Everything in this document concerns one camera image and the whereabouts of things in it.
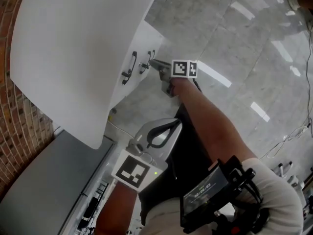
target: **cable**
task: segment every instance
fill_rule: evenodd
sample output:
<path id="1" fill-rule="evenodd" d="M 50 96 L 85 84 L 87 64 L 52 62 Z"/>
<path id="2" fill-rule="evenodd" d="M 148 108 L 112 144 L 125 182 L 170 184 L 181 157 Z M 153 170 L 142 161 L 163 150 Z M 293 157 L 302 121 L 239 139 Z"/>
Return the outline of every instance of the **cable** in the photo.
<path id="1" fill-rule="evenodd" d="M 308 110 L 308 116 L 306 117 L 306 119 L 304 120 L 304 122 L 302 123 L 302 125 L 296 129 L 294 129 L 283 141 L 277 143 L 271 150 L 269 150 L 266 154 L 264 154 L 260 159 L 262 159 L 263 157 L 267 157 L 268 159 L 273 159 L 276 157 L 276 155 L 278 154 L 278 152 L 283 148 L 284 144 L 287 143 L 287 142 L 290 142 L 292 141 L 293 139 L 299 139 L 302 134 L 308 129 L 310 128 L 311 130 L 311 137 L 313 138 L 313 125 L 312 125 L 312 118 L 310 117 L 310 114 L 311 114 L 311 111 L 313 109 L 313 105 L 311 107 L 311 109 L 309 110 L 309 107 L 310 107 L 310 100 L 311 100 L 311 85 L 310 85 L 310 81 L 309 81 L 309 77 L 308 77 L 308 70 L 309 70 L 309 60 L 310 60 L 310 57 L 312 55 L 312 50 L 311 50 L 311 38 L 312 38 L 312 30 L 313 30 L 313 25 L 311 26 L 311 29 L 310 29 L 310 37 L 309 37 L 309 49 L 310 49 L 310 54 L 309 54 L 309 57 L 308 57 L 308 60 L 307 60 L 307 65 L 306 65 L 306 79 L 307 79 L 307 82 L 308 82 L 308 85 L 309 85 L 309 90 L 308 90 L 308 105 L 307 105 L 307 110 Z M 297 133 L 295 136 L 292 136 L 291 135 L 297 131 L 297 130 L 300 130 L 301 131 L 299 133 Z M 275 149 L 277 146 L 279 146 L 280 144 L 282 144 L 280 146 L 280 148 L 276 151 L 276 153 L 274 154 L 273 157 L 269 157 L 269 153 L 271 153 L 271 151 L 273 149 Z"/>
<path id="2" fill-rule="evenodd" d="M 198 82 L 196 81 L 196 79 L 193 78 L 192 81 L 194 81 L 194 84 L 195 84 L 195 86 L 198 88 L 198 90 L 202 92 L 202 90 L 201 90 L 201 88 L 200 88 Z"/>
<path id="3" fill-rule="evenodd" d="M 312 55 L 312 51 L 311 51 L 311 37 L 312 37 L 312 30 L 313 30 L 313 25 L 311 26 L 311 29 L 310 29 L 310 37 L 309 37 L 309 49 L 310 49 L 310 55 L 309 55 L 309 58 L 307 60 L 307 69 L 306 69 L 306 78 L 307 78 L 307 82 L 308 82 L 308 85 L 309 85 L 309 99 L 308 99 L 308 120 L 309 120 L 309 124 L 311 126 L 311 137 L 313 138 L 313 129 L 312 129 L 312 118 L 310 117 L 310 110 L 309 110 L 309 107 L 310 107 L 310 99 L 311 99 L 311 85 L 310 85 L 310 81 L 309 81 L 309 78 L 308 78 L 308 70 L 309 70 L 309 60 L 310 60 L 310 57 Z"/>
<path id="4" fill-rule="evenodd" d="M 150 153 L 148 153 L 148 152 L 143 151 L 139 157 L 141 158 L 141 156 L 142 156 L 143 154 L 148 154 L 148 155 L 150 156 L 151 161 L 150 161 L 148 164 L 151 164 L 151 163 L 153 162 L 153 160 L 154 160 L 153 157 L 152 157 L 152 155 L 151 155 Z"/>
<path id="5" fill-rule="evenodd" d="M 53 131 L 53 134 L 58 130 L 60 129 L 61 127 L 59 126 L 58 128 L 56 128 L 54 131 Z"/>
<path id="6" fill-rule="evenodd" d="M 127 131 L 122 130 L 121 128 L 118 128 L 115 124 L 113 124 L 111 121 L 108 120 L 108 122 L 113 125 L 116 129 L 118 129 L 121 132 L 124 132 L 125 134 L 127 134 L 129 137 L 131 137 L 132 139 L 134 138 L 131 134 L 129 134 Z"/>

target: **white sleeve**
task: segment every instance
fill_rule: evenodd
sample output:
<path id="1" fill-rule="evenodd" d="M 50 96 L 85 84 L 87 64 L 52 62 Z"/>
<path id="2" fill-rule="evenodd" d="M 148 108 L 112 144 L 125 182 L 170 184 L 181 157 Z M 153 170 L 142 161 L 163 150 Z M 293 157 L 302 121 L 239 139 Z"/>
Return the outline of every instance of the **white sleeve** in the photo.
<path id="1" fill-rule="evenodd" d="M 303 213 L 296 191 L 257 158 L 245 160 L 242 165 L 244 170 L 255 170 L 253 182 L 263 196 L 261 207 L 269 209 L 269 220 L 258 235 L 301 234 Z M 238 200 L 253 202 L 253 197 L 246 191 L 239 195 Z"/>

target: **hand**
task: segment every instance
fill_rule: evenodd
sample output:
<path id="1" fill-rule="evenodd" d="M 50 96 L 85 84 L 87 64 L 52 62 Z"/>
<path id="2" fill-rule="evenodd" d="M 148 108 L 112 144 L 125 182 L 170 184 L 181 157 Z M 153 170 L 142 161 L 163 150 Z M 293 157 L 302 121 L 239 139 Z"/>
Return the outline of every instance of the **hand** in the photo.
<path id="1" fill-rule="evenodd" d="M 174 77 L 171 79 L 174 86 L 174 95 L 180 95 L 186 88 L 192 86 L 192 83 L 187 78 Z"/>

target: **brick wall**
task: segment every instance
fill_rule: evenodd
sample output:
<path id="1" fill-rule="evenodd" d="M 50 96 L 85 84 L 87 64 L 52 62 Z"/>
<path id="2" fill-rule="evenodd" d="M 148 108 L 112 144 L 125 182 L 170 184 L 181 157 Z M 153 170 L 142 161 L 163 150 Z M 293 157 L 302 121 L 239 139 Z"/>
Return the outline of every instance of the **brick wall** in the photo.
<path id="1" fill-rule="evenodd" d="M 0 199 L 52 139 L 51 120 L 10 79 L 10 48 L 22 0 L 0 0 Z"/>

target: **shirt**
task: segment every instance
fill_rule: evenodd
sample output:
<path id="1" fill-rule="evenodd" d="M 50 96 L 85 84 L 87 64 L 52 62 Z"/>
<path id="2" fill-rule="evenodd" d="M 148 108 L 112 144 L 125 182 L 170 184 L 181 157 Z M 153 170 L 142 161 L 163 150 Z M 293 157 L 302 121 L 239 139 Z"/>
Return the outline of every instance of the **shirt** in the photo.
<path id="1" fill-rule="evenodd" d="M 303 229 L 303 213 L 300 198 L 296 191 L 282 178 L 278 177 L 259 159 L 251 158 L 242 162 L 244 170 L 252 168 L 256 175 L 252 179 L 263 195 L 261 208 L 269 209 L 269 220 L 258 235 L 299 235 Z M 242 192 L 238 200 L 254 203 L 254 198 Z M 221 210 L 225 215 L 234 214 L 234 209 L 225 206 Z M 192 235 L 211 235 L 214 223 L 204 225 Z M 140 235 L 184 235 L 180 226 L 179 198 L 167 200 L 150 210 L 146 226 Z"/>

